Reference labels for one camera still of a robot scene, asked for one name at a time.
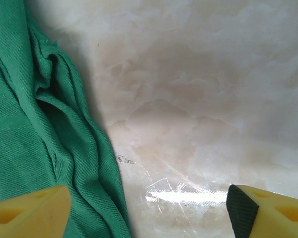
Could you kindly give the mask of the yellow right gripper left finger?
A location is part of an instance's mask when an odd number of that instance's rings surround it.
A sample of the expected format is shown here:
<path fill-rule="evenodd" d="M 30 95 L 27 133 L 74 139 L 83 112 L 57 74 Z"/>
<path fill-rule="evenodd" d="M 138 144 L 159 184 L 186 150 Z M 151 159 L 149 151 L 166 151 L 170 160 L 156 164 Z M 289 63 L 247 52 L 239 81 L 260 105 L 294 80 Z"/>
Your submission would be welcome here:
<path fill-rule="evenodd" d="M 0 201 L 0 238 L 61 238 L 71 204 L 65 185 Z"/>

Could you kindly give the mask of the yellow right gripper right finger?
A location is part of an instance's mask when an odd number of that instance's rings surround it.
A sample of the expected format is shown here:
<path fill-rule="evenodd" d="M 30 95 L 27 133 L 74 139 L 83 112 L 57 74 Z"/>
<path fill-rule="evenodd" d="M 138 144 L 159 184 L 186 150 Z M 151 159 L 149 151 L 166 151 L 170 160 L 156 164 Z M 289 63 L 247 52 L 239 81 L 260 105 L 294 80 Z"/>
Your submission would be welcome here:
<path fill-rule="evenodd" d="M 232 184 L 226 208 L 236 238 L 298 238 L 298 199 Z"/>

